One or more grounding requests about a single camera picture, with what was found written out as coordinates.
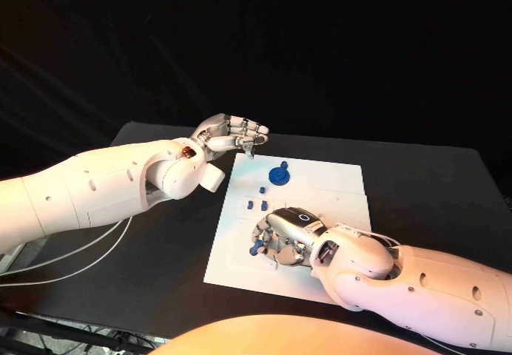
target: black curtain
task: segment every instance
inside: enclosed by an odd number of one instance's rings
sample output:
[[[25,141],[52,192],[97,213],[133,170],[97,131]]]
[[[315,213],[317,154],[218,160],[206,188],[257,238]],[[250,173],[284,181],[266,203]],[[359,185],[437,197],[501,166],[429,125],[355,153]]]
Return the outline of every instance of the black curtain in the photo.
[[[107,146],[126,122],[195,126],[218,112],[284,134],[475,148],[495,179],[512,175],[505,6],[0,7],[0,178]]]

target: small blue piece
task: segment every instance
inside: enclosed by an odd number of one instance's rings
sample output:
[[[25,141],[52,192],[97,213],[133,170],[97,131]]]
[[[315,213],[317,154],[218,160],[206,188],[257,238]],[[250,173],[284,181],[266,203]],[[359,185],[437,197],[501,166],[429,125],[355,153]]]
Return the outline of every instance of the small blue piece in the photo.
[[[264,241],[258,239],[254,243],[254,246],[248,249],[248,252],[253,256],[258,255],[258,249],[261,246],[264,246]]]
[[[281,166],[274,168],[268,173],[270,182],[274,185],[284,185],[290,181],[290,173],[289,173],[289,163],[284,161]]]

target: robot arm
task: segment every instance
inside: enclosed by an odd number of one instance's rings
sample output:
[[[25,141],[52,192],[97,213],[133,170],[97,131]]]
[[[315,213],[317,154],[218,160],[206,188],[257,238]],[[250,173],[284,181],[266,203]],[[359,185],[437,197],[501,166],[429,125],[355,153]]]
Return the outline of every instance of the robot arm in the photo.
[[[439,251],[384,246],[371,233],[328,228],[303,209],[279,209],[253,232],[254,249],[310,266],[335,302],[374,311],[449,344],[512,352],[512,276]]]
[[[84,152],[42,172],[0,182],[0,253],[39,237],[104,226],[185,198],[198,185],[215,192],[224,172],[208,163],[228,150],[267,141],[268,129],[215,115],[191,138]]]

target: black tabletop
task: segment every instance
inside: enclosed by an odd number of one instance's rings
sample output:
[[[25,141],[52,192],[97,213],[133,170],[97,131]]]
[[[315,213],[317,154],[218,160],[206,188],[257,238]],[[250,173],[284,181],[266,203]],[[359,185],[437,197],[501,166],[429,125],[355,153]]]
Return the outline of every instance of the black tabletop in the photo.
[[[188,137],[192,131],[130,123],[113,145]],[[361,165],[374,231],[403,244],[512,270],[511,211],[472,149],[271,135],[255,153]],[[165,337],[231,317],[294,314],[362,326],[441,351],[369,311],[204,283],[234,157],[227,153],[215,162],[227,172],[215,194],[199,187],[185,199],[156,205],[133,218],[120,245],[94,267],[56,283],[0,289],[2,304]],[[105,229],[52,236],[35,263],[77,249]],[[2,283],[69,274],[104,254],[120,233],[121,229],[69,260],[3,277]]]

